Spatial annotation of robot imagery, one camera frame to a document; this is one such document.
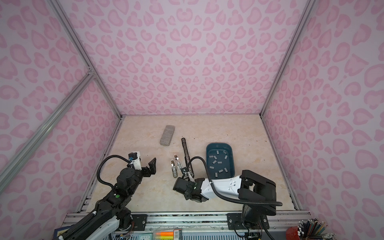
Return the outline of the black stapler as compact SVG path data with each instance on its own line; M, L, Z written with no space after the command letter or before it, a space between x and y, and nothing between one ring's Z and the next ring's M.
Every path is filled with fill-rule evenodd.
M184 150L186 166L187 166L187 168L189 170L190 176L192 178L194 178L195 175L194 175L194 171L193 171L192 165L190 164L191 158L190 158L190 155L189 155L186 139L185 138L181 138L181 141L182 141L182 147L183 147L183 150Z

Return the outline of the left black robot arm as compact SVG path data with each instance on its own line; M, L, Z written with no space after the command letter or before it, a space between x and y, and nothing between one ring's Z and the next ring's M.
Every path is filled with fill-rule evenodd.
M114 185L101 178L103 165L113 158L127 163L127 167L121 170L117 183ZM130 153L128 159L119 155L111 155L102 160L97 169L97 180L99 183L111 187L111 191L95 203L95 207L90 213L55 239L102 240L109 237L111 240L112 233L116 230L132 230L134 228L133 217L126 205L131 201L143 178L156 174L156 163L157 159L153 158L147 167L142 167L138 152Z

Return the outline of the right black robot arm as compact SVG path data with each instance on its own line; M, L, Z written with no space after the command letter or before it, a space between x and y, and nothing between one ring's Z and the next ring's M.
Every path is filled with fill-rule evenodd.
M277 207L283 205L277 201L275 182L249 170L230 179L177 178L173 190L197 203L219 198L242 205L240 214L227 214L228 228L233 231L269 230L268 216L275 216Z

